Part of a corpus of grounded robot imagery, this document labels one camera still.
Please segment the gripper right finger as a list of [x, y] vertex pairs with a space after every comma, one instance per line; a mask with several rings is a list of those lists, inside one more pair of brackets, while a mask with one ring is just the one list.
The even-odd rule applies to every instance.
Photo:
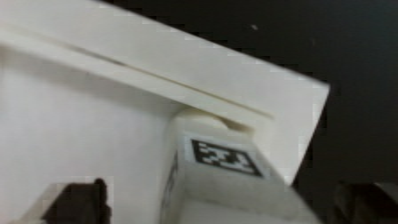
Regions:
[[334, 193], [332, 224], [398, 224], [398, 185], [341, 183]]

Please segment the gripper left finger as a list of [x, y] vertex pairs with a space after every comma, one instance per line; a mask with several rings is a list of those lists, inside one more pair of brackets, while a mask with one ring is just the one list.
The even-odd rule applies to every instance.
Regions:
[[92, 183], [67, 184], [40, 220], [46, 224], [110, 224], [112, 208], [106, 200], [106, 183], [101, 178]]

